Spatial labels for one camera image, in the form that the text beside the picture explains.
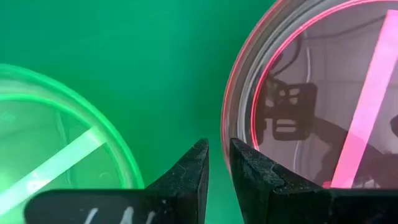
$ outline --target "green background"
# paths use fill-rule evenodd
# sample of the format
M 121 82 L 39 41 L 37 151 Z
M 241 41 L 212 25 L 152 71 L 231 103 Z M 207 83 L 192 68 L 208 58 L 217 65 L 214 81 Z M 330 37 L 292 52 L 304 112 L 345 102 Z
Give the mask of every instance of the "green background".
M 150 184 L 210 140 L 207 223 L 242 223 L 220 142 L 234 60 L 273 0 L 0 0 L 0 63 L 48 75 L 101 110 Z

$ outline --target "pink light beam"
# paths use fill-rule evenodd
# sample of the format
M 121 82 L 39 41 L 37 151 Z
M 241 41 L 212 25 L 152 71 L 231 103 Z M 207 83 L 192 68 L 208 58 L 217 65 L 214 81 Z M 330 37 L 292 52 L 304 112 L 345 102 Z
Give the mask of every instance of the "pink light beam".
M 350 189 L 398 60 L 398 11 L 388 10 L 331 188 Z

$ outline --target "green petri dish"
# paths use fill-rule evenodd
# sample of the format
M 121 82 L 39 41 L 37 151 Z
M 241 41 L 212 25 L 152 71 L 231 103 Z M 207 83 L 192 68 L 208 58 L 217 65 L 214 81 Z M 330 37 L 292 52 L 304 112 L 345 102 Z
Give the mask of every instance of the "green petri dish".
M 138 165 L 115 127 L 65 85 L 0 64 L 0 223 L 50 189 L 141 189 Z

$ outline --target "glass petri dish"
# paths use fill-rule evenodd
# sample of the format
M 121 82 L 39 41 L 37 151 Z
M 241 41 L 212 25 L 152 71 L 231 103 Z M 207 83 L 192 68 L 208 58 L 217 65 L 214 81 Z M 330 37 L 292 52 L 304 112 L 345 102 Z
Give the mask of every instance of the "glass petri dish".
M 398 188 L 398 1 L 277 1 L 242 48 L 221 134 L 314 183 Z
M 23 223 L 49 189 L 141 189 L 140 170 L 112 124 L 55 80 L 0 65 L 0 223 Z

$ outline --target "green glowing rim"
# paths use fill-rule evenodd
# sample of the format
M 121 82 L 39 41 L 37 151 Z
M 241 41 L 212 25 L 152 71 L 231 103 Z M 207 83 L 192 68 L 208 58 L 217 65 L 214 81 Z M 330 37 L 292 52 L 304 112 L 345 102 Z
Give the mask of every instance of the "green glowing rim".
M 104 129 L 110 133 L 110 135 L 115 139 L 116 144 L 118 144 L 122 150 L 122 154 L 124 156 L 124 159 L 127 161 L 127 166 L 132 170 L 132 185 L 134 188 L 137 189 L 143 189 L 144 188 L 144 181 L 142 179 L 142 175 L 140 172 L 140 169 L 137 165 L 137 162 L 134 158 L 134 156 L 131 154 L 131 150 L 129 149 L 128 145 L 122 138 L 122 136 L 119 134 L 119 132 L 116 130 L 116 128 L 106 119 L 106 117 L 98 110 L 96 109 L 92 104 L 90 104 L 87 100 L 85 100 L 82 96 L 80 96 L 78 93 L 75 91 L 69 89 L 67 86 L 64 84 L 53 80 L 49 77 L 46 77 L 45 75 L 39 74 L 37 72 L 33 72 L 31 70 L 13 66 L 13 65 L 7 65 L 7 64 L 0 64 L 0 74 L 6 73 L 10 75 L 18 75 L 18 77 L 25 78 L 26 80 L 34 83 L 38 83 L 39 85 L 50 87 L 51 89 L 56 90 L 57 92 L 62 93 L 65 96 L 68 96 L 68 98 L 71 98 L 73 101 L 75 101 L 79 106 L 82 108 L 86 109 L 87 111 L 90 112 L 104 127 Z M 71 110 L 69 107 L 62 105 L 60 103 L 57 103 L 56 101 L 42 98 L 39 96 L 35 95 L 29 95 L 29 94 L 9 94 L 5 96 L 1 96 L 0 100 L 30 100 L 30 101 L 38 101 L 41 103 L 45 103 L 51 106 L 54 106 L 62 111 L 65 111 L 67 113 L 70 113 L 74 115 L 79 121 L 81 121 L 84 124 L 88 124 L 87 121 L 85 121 L 79 113 L 77 113 L 74 110 Z M 118 164 L 118 160 L 112 156 L 112 160 L 114 161 L 115 164 Z M 121 179 L 121 184 L 122 188 L 128 187 L 127 183 L 128 182 L 125 178 L 123 178 L 126 175 L 122 174 L 122 171 L 120 169 L 117 169 L 118 171 L 118 176 Z

